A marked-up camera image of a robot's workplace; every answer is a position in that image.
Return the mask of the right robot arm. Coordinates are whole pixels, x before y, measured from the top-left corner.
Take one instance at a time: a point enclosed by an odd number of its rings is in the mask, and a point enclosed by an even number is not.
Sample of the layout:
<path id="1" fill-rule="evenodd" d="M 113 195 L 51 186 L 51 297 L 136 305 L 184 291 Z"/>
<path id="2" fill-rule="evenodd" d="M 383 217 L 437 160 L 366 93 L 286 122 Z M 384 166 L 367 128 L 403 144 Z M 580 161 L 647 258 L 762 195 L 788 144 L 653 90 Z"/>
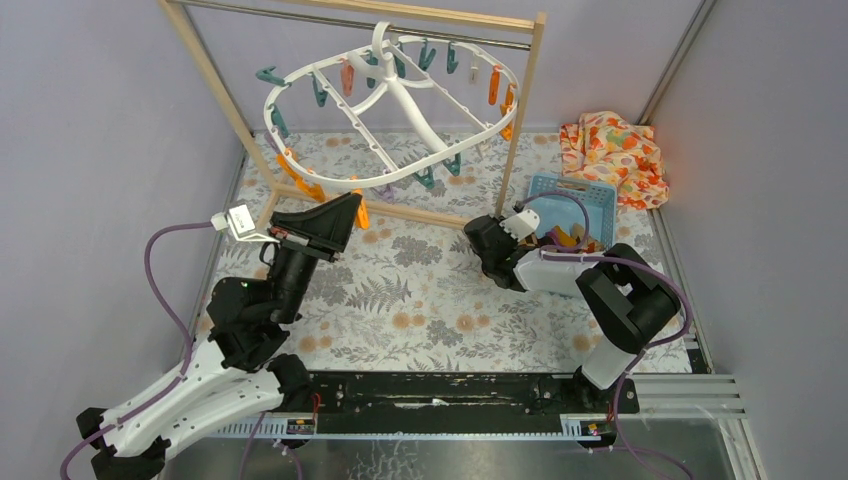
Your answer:
<path id="1" fill-rule="evenodd" d="M 509 218 L 484 215 L 463 232 L 486 277 L 503 289 L 541 291 L 582 298 L 603 332 L 578 368 L 575 402 L 597 412 L 613 398 L 613 385 L 650 348 L 678 313 L 682 336 L 691 324 L 691 305 L 666 275 L 651 268 L 629 245 L 617 243 L 600 255 L 579 254 L 553 243 L 528 243 L 539 223 L 532 211 Z"/>

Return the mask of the light blue plastic basket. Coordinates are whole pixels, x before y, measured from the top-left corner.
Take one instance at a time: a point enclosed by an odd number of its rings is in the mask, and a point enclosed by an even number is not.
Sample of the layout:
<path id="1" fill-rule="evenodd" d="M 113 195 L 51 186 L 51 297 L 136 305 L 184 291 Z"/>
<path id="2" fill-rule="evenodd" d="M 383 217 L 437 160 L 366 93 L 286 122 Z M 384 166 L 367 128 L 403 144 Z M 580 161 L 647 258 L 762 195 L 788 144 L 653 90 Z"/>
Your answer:
<path id="1" fill-rule="evenodd" d="M 548 173 L 537 173 L 531 181 L 527 196 L 562 191 L 580 200 L 589 217 L 589 235 L 603 247 L 611 247 L 616 239 L 617 190 L 602 182 L 562 177 Z M 562 196 L 544 196 L 530 201 L 527 207 L 540 217 L 535 233 L 542 237 L 555 227 L 562 230 L 573 224 L 585 225 L 580 207 L 571 199 Z"/>

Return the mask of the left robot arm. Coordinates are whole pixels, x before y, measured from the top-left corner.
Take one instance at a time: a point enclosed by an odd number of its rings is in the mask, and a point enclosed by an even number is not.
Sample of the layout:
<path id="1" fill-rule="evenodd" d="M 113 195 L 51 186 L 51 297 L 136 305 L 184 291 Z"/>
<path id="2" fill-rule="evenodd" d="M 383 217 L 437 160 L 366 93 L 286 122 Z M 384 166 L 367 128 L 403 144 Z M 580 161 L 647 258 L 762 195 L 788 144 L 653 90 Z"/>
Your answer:
<path id="1" fill-rule="evenodd" d="M 362 202 L 346 193 L 306 211 L 276 212 L 266 229 L 245 204 L 210 220 L 237 241 L 259 244 L 267 276 L 219 280 L 207 308 L 211 329 L 184 336 L 180 363 L 133 398 L 78 416 L 97 478 L 155 478 L 185 448 L 249 415 L 296 412 L 314 422 L 320 397 L 309 372 L 281 348 L 317 264 L 345 250 Z"/>

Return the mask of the white round clip hanger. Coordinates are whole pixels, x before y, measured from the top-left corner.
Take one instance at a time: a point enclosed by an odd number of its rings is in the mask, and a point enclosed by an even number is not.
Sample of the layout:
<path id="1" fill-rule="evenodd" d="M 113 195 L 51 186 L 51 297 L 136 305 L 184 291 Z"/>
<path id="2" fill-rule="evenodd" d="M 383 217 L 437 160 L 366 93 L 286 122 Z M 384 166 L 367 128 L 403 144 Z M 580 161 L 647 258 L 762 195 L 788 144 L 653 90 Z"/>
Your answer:
<path id="1" fill-rule="evenodd" d="M 500 108 L 501 117 L 497 122 L 479 119 L 431 76 L 429 67 L 435 58 L 437 44 L 447 48 L 449 73 L 455 72 L 458 66 L 456 52 L 459 49 L 470 53 L 472 71 L 479 71 L 483 63 L 491 67 L 488 101 Z M 463 42 L 455 35 L 404 35 L 390 22 L 381 21 L 374 25 L 372 40 L 366 46 L 307 64 L 285 77 L 275 76 L 272 67 L 259 70 L 257 79 L 273 87 L 264 104 L 264 122 L 271 142 L 280 152 L 282 168 L 297 181 L 310 181 L 339 190 L 378 187 L 406 177 L 414 177 L 427 185 L 432 168 L 438 163 L 458 175 L 463 151 L 496 135 L 510 139 L 521 105 L 521 85 L 517 76 L 480 45 L 478 40 Z M 350 121 L 353 130 L 365 139 L 367 148 L 384 166 L 378 175 L 331 177 L 299 163 L 286 143 L 289 131 L 276 101 L 302 78 L 310 80 L 319 107 L 336 106 Z M 454 144 L 446 143 L 415 101 L 412 95 L 415 90 L 433 92 L 445 100 L 475 127 L 475 134 Z M 424 154 L 399 164 L 362 118 L 372 109 L 388 114 L 392 120 L 405 120 L 423 143 Z"/>

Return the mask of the wooden drying rack frame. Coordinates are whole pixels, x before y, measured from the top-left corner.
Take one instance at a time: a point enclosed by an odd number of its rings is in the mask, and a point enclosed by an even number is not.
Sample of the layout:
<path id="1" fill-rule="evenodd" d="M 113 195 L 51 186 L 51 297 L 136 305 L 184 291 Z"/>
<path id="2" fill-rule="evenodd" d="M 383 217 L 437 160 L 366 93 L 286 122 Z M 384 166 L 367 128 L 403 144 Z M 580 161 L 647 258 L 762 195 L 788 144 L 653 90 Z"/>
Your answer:
<path id="1" fill-rule="evenodd" d="M 438 163 L 432 168 L 432 175 L 426 189 L 435 186 L 434 169 L 443 167 L 453 177 L 462 175 L 463 153 L 474 149 L 483 155 L 481 147 L 490 140 L 502 140 L 509 145 L 506 157 L 501 161 L 501 187 L 490 213 L 503 213 L 517 148 L 526 113 L 525 100 L 528 96 L 535 66 L 540 52 L 541 39 L 544 30 L 544 16 L 535 19 L 519 19 L 496 15 L 477 14 L 449 10 L 446 8 L 421 7 L 381 1 L 285 1 L 277 9 L 267 6 L 253 6 L 235 1 L 214 1 L 256 7 L 276 11 L 316 15 L 320 17 L 339 18 L 346 20 L 379 23 L 388 21 L 392 26 L 452 32 L 461 35 L 486 37 L 507 41 L 525 42 L 531 44 L 531 50 L 510 50 L 492 46 L 480 45 L 481 49 L 494 56 L 500 63 L 511 69 L 521 85 L 521 105 L 514 131 L 510 139 L 500 135 L 490 138 L 477 147 L 471 147 L 462 152 L 461 167 L 458 175 L 453 175 L 443 164 Z M 209 52 L 205 41 L 195 26 L 193 17 L 197 13 L 235 14 L 197 7 L 161 3 L 161 9 L 170 20 L 178 37 L 186 47 L 191 59 L 197 67 L 206 86 L 223 111 L 230 127 L 241 143 L 243 154 L 232 200 L 244 202 L 250 208 L 254 222 L 266 226 L 272 212 L 284 206 L 314 206 L 321 200 L 331 200 L 343 193 L 354 190 L 339 190 L 327 186 L 312 184 L 310 181 L 297 181 L 282 168 L 281 155 L 271 142 L 270 135 L 264 122 L 264 104 L 272 90 L 272 85 L 257 79 L 259 70 L 272 67 L 277 77 L 285 77 L 301 67 L 329 57 L 366 46 L 372 40 L 372 30 L 358 30 L 335 26 L 309 24 L 273 18 L 255 17 L 264 25 L 275 27 L 281 37 L 278 45 L 278 56 L 274 60 L 262 63 L 253 73 L 253 80 L 262 88 L 250 115 L 245 115 L 242 108 L 230 92 L 230 89 L 219 72 L 218 65 Z M 492 75 L 491 67 L 483 63 L 479 71 L 471 69 L 472 60 L 468 51 L 459 49 L 456 52 L 458 66 L 453 73 L 447 70 L 447 48 L 443 44 L 435 46 L 436 55 L 429 72 L 431 76 L 461 103 L 467 106 L 479 119 L 484 122 L 497 122 L 500 108 L 488 101 L 488 90 Z M 454 144 L 475 134 L 475 127 L 454 107 L 433 92 L 415 90 L 412 93 L 422 112 L 431 123 L 436 133 L 448 144 Z M 360 136 L 351 127 L 350 121 L 334 105 L 327 104 L 319 107 L 313 94 L 313 87 L 308 78 L 296 81 L 288 90 L 279 95 L 276 104 L 282 114 L 284 123 L 289 131 L 286 143 L 291 134 L 301 133 L 353 133 Z M 386 113 L 372 109 L 363 115 L 363 120 L 374 136 L 380 141 L 388 153 L 399 163 L 424 154 L 425 148 L 417 135 L 412 132 L 409 124 L 403 120 L 392 120 Z M 288 143 L 299 163 L 315 172 L 331 177 L 349 178 L 360 174 L 364 177 L 376 176 L 383 169 L 380 166 L 357 168 L 359 172 L 350 172 L 353 167 L 342 167 L 342 171 L 334 167 L 335 161 L 328 166 L 319 166 L 317 161 L 302 163 L 293 147 Z M 413 206 L 400 205 L 390 195 L 390 187 L 404 179 L 393 183 L 355 189 L 361 191 L 366 198 L 367 212 L 384 217 L 395 217 L 401 220 L 422 224 L 437 225 L 446 228 L 460 228 L 471 218 L 463 218 L 443 212 L 428 211 Z"/>

